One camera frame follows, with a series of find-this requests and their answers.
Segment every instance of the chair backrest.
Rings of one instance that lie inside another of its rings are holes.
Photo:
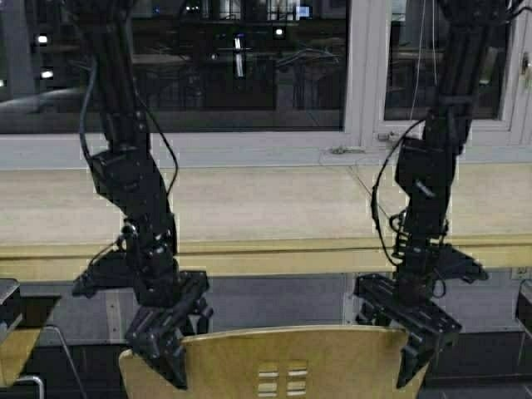
[[[41,333],[40,328],[12,331],[0,345],[0,387],[10,387],[20,376]]]
[[[361,326],[266,328],[186,338],[188,391],[131,351],[120,368],[130,399],[415,399],[425,371],[396,389],[406,332]]]

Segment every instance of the desk surface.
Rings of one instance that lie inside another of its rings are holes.
[[[0,172],[0,192],[2,247],[104,244],[120,230],[84,170]],[[347,168],[182,170],[171,202],[184,246],[372,237],[367,193]]]
[[[379,167],[357,166],[361,182],[371,190]],[[388,168],[379,189],[387,216],[407,205],[407,197]],[[452,186],[448,217],[450,236],[532,236],[532,164],[460,165]]]
[[[369,210],[377,169],[182,170],[172,194],[181,266],[211,275],[392,271]],[[383,220],[406,205],[392,170],[385,176]],[[451,241],[488,268],[530,266],[530,176],[532,164],[461,165]],[[71,280],[121,227],[84,170],[0,172],[0,192],[2,277]]]

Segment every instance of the window frame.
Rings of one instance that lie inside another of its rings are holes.
[[[364,111],[362,112],[362,145],[382,149],[389,146],[379,136],[393,133],[401,134],[411,125],[411,121],[385,121],[384,106],[386,100],[386,84],[389,57],[390,32],[392,22],[392,2],[390,0],[373,0],[368,20],[371,22],[367,36],[371,43],[368,46],[366,68],[366,87]],[[505,85],[501,99],[501,119],[473,121],[470,145],[504,146],[521,144],[519,137],[525,116],[520,111],[526,102],[526,96],[519,88],[523,80],[519,74],[521,54],[525,42],[530,42],[530,35],[525,39],[528,13],[522,14],[510,32],[510,56],[506,62]]]
[[[233,165],[320,165],[327,149],[361,144],[360,116],[368,0],[347,5],[349,38],[346,110],[343,131],[166,132],[184,167]],[[89,134],[93,150],[105,148],[100,134]],[[171,167],[159,136],[152,131],[152,153],[161,167]],[[66,134],[0,135],[0,170],[86,168],[79,138]]]

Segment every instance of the window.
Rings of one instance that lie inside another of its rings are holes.
[[[17,44],[0,47],[0,133],[75,132],[88,81],[78,32],[59,2],[10,3],[2,43]],[[128,34],[140,94],[166,131],[342,131],[347,10],[342,0],[139,0]],[[90,111],[98,131],[97,96]]]
[[[435,95],[449,26],[437,2],[393,0],[386,87],[385,121],[421,119]],[[500,119],[510,37],[499,28],[490,44],[495,67],[482,85],[476,119]]]

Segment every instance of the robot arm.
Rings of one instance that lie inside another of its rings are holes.
[[[95,256],[76,280],[73,294],[91,297],[102,289],[133,288],[141,307],[126,341],[168,381],[186,388],[184,353],[177,332],[182,336],[195,333],[190,315],[200,316],[198,333],[207,331],[212,310],[204,293],[209,284],[203,272],[180,272],[174,259],[174,215],[165,182],[150,153],[148,110],[137,94],[126,40],[126,20],[134,3],[63,1],[92,56],[84,108],[96,86],[108,142],[107,150],[91,155],[81,123],[83,153],[97,193],[125,215],[116,247]]]
[[[398,387],[405,386],[444,347],[454,345],[461,330],[456,320],[431,301],[436,283],[454,278],[467,283],[488,279],[473,258],[444,244],[446,212],[477,92],[495,62],[490,39],[497,27],[511,23],[523,10],[519,9],[522,1],[513,5],[507,0],[438,3],[450,31],[434,104],[424,120],[422,138],[404,135],[397,144],[401,150],[395,180],[409,197],[405,211],[390,219],[397,236],[388,258],[397,270],[393,280],[377,274],[361,276],[355,292],[365,301],[357,317],[359,323],[388,325],[393,320],[410,332]],[[381,176],[382,172],[373,189],[372,208],[382,236],[377,209]]]

